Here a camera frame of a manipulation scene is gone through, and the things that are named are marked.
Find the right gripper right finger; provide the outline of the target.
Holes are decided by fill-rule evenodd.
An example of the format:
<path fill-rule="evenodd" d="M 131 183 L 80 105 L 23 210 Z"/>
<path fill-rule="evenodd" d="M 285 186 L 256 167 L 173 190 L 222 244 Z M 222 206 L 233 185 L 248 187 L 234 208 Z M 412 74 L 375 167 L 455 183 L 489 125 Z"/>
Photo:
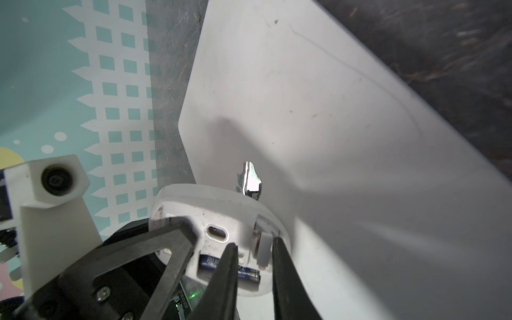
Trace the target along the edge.
<path fill-rule="evenodd" d="M 272 260 L 275 319 L 321 319 L 281 237 L 273 239 Z"/>

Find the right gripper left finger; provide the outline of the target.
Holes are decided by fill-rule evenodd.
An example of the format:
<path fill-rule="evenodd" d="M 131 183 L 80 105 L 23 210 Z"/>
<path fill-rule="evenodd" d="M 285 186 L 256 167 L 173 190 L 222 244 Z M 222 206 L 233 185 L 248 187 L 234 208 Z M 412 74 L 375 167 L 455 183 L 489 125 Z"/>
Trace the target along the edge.
<path fill-rule="evenodd" d="M 238 246 L 228 244 L 199 303 L 187 319 L 234 319 L 238 288 Z"/>

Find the silver laptop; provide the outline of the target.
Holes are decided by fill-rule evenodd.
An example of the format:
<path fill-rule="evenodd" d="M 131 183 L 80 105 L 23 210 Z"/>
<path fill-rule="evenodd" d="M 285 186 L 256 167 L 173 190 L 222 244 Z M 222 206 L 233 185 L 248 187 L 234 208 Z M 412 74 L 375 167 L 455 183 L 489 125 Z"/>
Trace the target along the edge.
<path fill-rule="evenodd" d="M 254 163 L 322 318 L 511 318 L 511 182 L 313 1 L 210 1 L 179 132 Z"/>

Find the white wireless mouse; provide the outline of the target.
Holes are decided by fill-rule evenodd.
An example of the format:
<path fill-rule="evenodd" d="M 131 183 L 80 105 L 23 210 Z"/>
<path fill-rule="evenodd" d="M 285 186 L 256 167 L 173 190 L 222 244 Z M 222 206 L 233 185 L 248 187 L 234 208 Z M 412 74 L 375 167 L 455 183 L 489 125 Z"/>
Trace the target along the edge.
<path fill-rule="evenodd" d="M 281 221 L 257 200 L 227 189 L 197 184 L 174 184 L 157 195 L 149 216 L 149 229 L 172 223 L 188 224 L 197 243 L 185 276 L 203 285 L 210 282 L 214 266 L 226 246 L 238 247 L 238 265 L 243 272 L 238 294 L 258 297 L 272 291 L 272 243 L 281 237 L 290 248 L 289 233 Z"/>

